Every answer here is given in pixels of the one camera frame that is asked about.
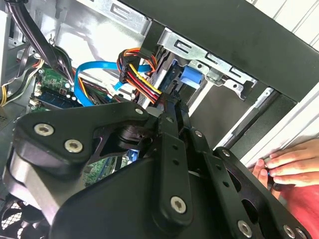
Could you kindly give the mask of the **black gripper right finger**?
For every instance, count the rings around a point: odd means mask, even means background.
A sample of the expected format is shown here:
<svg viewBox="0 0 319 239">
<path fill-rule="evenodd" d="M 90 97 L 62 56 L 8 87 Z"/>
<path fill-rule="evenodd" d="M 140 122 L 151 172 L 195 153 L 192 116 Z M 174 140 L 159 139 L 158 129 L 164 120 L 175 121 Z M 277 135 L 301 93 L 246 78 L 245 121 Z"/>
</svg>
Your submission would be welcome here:
<svg viewBox="0 0 319 239">
<path fill-rule="evenodd" d="M 211 150 L 190 124 L 187 105 L 175 105 L 186 142 L 193 220 L 183 239 L 308 239 L 309 232 L 224 147 Z"/>
</svg>

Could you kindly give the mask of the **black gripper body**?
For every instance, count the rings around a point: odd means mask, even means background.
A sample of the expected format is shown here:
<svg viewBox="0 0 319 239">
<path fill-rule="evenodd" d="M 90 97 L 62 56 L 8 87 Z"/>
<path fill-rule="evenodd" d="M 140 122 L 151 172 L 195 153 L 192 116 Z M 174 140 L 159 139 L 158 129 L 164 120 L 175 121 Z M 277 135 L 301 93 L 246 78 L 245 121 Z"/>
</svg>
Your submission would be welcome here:
<svg viewBox="0 0 319 239">
<path fill-rule="evenodd" d="M 187 171 L 186 182 L 190 185 Z M 192 196 L 182 214 L 171 206 L 183 198 L 182 179 L 160 182 L 154 159 L 134 162 L 68 199 L 57 212 L 52 239 L 181 239 L 193 220 Z"/>
</svg>

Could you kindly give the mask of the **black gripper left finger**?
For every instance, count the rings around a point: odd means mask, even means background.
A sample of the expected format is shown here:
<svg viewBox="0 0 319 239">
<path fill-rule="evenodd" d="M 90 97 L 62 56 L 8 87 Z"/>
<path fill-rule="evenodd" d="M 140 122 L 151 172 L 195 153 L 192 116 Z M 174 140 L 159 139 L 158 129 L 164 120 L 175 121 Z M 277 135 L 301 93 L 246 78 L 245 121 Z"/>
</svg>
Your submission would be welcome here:
<svg viewBox="0 0 319 239">
<path fill-rule="evenodd" d="M 171 199 L 172 208 L 182 214 L 184 200 L 191 196 L 175 112 L 178 100 L 165 94 L 147 110 L 122 102 L 27 114 L 15 127 L 12 173 L 52 225 L 63 204 L 87 188 L 82 175 L 90 162 L 137 149 L 136 162 L 154 159 L 159 164 L 161 183 L 173 174 L 182 179 L 183 198 Z"/>
</svg>

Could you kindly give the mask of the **person's bare hand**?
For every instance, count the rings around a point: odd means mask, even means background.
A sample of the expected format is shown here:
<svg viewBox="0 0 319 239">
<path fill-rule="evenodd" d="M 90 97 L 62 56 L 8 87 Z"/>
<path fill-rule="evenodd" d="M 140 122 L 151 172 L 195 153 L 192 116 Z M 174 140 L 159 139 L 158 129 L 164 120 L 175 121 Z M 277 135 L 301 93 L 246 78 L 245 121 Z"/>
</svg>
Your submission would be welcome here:
<svg viewBox="0 0 319 239">
<path fill-rule="evenodd" d="M 270 155 L 269 161 L 259 159 L 253 175 L 267 186 L 271 177 L 276 184 L 296 187 L 319 183 L 319 140 L 312 139 Z"/>
</svg>

